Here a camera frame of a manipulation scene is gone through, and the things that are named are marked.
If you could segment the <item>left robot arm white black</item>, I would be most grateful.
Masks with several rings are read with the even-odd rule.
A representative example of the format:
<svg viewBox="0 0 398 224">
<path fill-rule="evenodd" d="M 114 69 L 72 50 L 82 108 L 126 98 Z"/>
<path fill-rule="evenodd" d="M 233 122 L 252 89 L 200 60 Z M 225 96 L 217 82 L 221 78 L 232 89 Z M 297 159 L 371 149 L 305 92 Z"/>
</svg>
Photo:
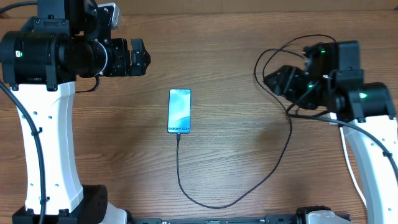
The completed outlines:
<svg viewBox="0 0 398 224">
<path fill-rule="evenodd" d="M 38 0 L 37 15 L 1 39 L 1 89 L 21 121 L 27 195 L 13 223 L 132 223 L 103 185 L 78 177 L 72 108 L 78 77 L 142 76 L 150 55 L 141 39 L 112 38 L 117 4 Z"/>
</svg>

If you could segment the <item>blue Samsung Galaxy smartphone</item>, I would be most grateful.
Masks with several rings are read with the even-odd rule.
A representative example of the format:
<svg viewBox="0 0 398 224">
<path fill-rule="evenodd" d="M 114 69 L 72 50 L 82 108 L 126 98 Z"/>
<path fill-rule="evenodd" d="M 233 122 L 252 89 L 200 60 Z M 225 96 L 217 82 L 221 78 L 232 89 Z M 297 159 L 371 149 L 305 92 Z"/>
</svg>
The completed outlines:
<svg viewBox="0 0 398 224">
<path fill-rule="evenodd" d="M 190 89 L 171 89 L 169 91 L 168 133 L 190 133 L 191 105 L 192 91 Z"/>
</svg>

